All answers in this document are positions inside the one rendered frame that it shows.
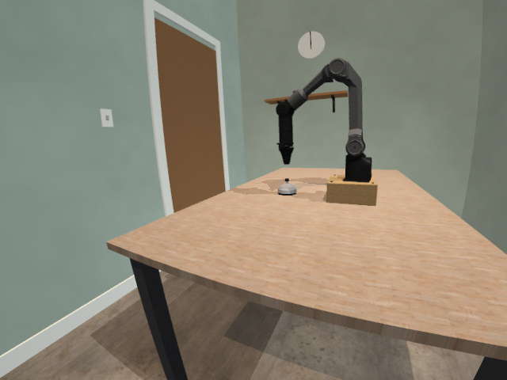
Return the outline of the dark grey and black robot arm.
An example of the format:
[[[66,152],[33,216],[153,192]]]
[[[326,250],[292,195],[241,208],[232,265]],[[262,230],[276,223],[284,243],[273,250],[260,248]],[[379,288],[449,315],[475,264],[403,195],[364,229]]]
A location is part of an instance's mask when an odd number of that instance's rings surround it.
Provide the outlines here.
[[[325,82],[334,82],[333,79],[349,87],[349,140],[345,146],[348,155],[345,155],[345,178],[342,181],[369,183],[372,177],[372,158],[362,154],[365,150],[362,130],[362,81],[344,59],[333,59],[303,89],[294,90],[287,100],[277,105],[279,132],[292,131],[292,116],[295,110],[305,103],[308,95],[319,86]]]

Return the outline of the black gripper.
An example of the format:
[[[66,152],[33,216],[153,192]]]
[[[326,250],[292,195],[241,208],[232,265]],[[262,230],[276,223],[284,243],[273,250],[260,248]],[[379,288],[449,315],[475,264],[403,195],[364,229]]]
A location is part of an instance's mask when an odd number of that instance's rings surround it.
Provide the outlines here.
[[[284,164],[289,165],[292,156],[292,151],[294,150],[294,147],[290,147],[293,146],[291,145],[291,143],[293,144],[293,132],[292,131],[279,132],[279,136],[280,143],[277,143],[277,145],[279,145],[279,151],[282,155]]]

